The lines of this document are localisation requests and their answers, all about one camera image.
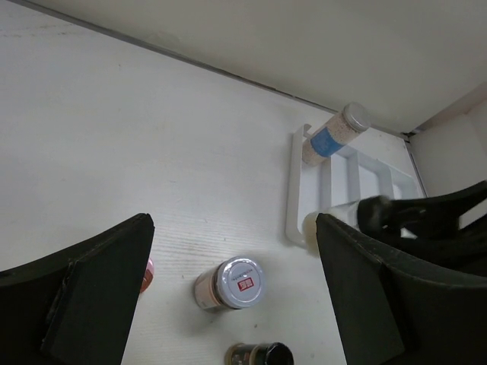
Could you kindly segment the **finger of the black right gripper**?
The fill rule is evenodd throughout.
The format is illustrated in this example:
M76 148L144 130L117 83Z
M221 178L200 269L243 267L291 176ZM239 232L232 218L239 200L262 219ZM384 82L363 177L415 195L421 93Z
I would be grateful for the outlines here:
M422 239L446 239L460 229L460 217L485 200L485 181L446 195L393 200L387 226Z
M357 224L361 232L400 232L399 202L385 195L362 199L358 203Z

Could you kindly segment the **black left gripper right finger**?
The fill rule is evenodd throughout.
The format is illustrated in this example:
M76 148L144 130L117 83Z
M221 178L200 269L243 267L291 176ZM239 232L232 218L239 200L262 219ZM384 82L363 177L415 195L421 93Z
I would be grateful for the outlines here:
M317 243L349 364L484 364L486 280L371 239L329 214Z

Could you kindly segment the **tall blue label spice bottle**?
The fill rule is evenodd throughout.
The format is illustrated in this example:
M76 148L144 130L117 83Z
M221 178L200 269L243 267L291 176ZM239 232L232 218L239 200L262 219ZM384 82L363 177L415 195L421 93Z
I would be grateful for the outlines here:
M371 115L360 103L351 102L317 129L302 147L302 160L317 166L371 127Z

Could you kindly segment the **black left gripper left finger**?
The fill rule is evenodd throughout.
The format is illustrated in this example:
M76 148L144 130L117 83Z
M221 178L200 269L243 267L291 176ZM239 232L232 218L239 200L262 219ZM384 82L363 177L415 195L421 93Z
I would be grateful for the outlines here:
M154 237L137 214L1 273L3 364L120 364Z

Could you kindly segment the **black cap beige spice jar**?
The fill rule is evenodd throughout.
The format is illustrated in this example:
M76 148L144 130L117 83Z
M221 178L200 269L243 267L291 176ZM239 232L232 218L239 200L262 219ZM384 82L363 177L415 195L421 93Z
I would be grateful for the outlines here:
M358 205L359 201L335 205L323 211L323 214L329 214L358 230ZM309 213L301 225L307 251L314 257L320 255L317 242L317 217L319 214L320 212L318 211Z

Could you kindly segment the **white lid brown spice jar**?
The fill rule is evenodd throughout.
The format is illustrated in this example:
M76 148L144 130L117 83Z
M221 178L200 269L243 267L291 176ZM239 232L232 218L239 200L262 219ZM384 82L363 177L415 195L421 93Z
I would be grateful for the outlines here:
M235 256L203 272L193 285L196 304L208 312L242 310L264 297L266 277L261 265Z

